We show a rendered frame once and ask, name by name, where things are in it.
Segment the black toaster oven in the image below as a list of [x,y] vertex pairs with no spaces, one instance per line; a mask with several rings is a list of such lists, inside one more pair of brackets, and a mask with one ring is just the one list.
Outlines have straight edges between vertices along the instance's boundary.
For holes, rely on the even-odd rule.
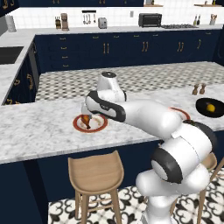
[[162,15],[159,13],[140,13],[138,25],[140,27],[160,27]]

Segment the red-rimmed white plate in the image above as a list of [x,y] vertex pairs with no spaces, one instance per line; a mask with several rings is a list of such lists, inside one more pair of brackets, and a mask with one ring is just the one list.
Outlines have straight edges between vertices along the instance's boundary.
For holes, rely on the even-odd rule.
[[103,130],[108,125],[108,120],[103,115],[92,115],[90,119],[90,129],[81,120],[82,115],[78,115],[73,120],[73,126],[80,132],[95,133]]

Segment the rail with hanging utensils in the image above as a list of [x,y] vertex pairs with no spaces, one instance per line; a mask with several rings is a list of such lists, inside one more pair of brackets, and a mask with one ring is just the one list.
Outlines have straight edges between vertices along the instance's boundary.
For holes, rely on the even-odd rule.
[[83,10],[82,17],[83,17],[84,25],[93,25],[96,23],[96,11],[95,10]]

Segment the navy wall cupboard run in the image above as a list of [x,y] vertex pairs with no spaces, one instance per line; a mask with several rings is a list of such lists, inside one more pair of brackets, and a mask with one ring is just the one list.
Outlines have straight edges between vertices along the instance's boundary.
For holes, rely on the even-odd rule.
[[19,7],[143,7],[144,0],[0,0],[0,17]]

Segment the silver toaster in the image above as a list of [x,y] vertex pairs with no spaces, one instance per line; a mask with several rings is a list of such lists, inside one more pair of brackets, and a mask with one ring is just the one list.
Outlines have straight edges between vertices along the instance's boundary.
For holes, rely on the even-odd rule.
[[105,17],[98,18],[98,27],[100,29],[106,29],[108,27],[108,21]]

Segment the black plate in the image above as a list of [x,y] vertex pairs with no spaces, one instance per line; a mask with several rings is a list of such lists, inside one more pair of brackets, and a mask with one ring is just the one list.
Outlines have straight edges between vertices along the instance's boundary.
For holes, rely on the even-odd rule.
[[[207,111],[208,104],[215,106],[214,112]],[[213,98],[199,98],[195,103],[195,107],[203,116],[218,118],[224,115],[224,102]]]

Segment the navy island cabinet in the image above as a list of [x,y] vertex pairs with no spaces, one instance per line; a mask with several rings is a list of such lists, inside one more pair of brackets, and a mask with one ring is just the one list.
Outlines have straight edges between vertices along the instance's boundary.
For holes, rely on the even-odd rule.
[[105,146],[39,159],[0,164],[0,224],[47,224],[50,201],[74,196],[68,177],[68,158],[85,158],[118,151],[124,168],[122,186],[133,186],[137,174],[151,168],[156,141]]

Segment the red-rimmed white bowl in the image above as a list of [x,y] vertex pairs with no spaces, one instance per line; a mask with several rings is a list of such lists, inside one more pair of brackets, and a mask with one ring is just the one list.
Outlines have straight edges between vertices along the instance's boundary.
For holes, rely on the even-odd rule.
[[183,120],[190,120],[191,117],[183,110],[180,108],[174,108],[174,107],[170,107],[170,109],[172,111],[174,111],[175,113],[178,113],[178,115],[183,119]]

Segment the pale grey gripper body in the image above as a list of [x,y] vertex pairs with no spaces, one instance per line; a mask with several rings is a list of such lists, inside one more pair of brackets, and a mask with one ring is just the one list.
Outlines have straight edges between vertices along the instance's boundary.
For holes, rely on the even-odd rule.
[[93,115],[93,114],[88,110],[88,108],[87,108],[85,102],[83,102],[83,103],[81,104],[81,113],[82,113],[83,115],[87,115],[87,116],[89,116],[89,118],[92,119],[92,115]]

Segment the black hob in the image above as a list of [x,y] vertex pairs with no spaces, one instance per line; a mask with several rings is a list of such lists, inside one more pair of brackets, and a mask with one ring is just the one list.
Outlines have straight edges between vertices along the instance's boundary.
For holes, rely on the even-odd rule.
[[192,24],[163,24],[161,25],[164,29],[189,29],[189,28],[199,28]]

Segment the wooden bar stool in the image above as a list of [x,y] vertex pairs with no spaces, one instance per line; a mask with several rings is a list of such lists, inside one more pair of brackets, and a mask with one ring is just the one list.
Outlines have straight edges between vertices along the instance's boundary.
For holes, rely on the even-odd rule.
[[217,163],[211,153],[202,164],[211,175],[206,190],[182,195],[171,206],[177,224],[224,224],[224,158]]
[[[117,189],[123,182],[124,169],[119,153],[115,150],[105,155],[68,159],[68,175],[75,190],[75,218],[81,212],[81,224],[87,224],[88,213],[112,208],[117,224],[122,224]],[[88,208],[89,197],[109,193],[111,204]]]

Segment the brown chicken drumstick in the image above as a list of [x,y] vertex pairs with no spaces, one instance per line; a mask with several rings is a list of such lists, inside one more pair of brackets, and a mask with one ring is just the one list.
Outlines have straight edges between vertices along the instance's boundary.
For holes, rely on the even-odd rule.
[[82,115],[81,116],[81,120],[82,122],[86,125],[87,129],[89,130],[90,129],[90,116],[89,115]]

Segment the wooden wall shelf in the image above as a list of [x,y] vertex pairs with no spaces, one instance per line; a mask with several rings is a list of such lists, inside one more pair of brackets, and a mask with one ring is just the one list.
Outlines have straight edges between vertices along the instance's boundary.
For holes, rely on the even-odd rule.
[[204,3],[195,3],[198,7],[224,7],[224,0],[205,0]]
[[154,0],[144,0],[143,7],[163,7],[162,4],[154,3]]

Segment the navy base cupboard run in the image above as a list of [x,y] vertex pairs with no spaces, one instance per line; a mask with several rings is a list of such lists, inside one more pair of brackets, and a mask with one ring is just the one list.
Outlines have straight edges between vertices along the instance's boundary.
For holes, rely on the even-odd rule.
[[40,72],[214,61],[224,66],[224,27],[186,31],[45,34],[34,38]]

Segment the navy side cupboard run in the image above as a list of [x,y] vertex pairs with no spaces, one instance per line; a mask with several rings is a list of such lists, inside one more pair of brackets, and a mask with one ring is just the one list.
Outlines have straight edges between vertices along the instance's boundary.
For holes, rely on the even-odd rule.
[[39,88],[39,68],[36,58],[36,46],[31,43],[22,66],[11,84],[9,93],[3,100],[3,105],[35,102]]

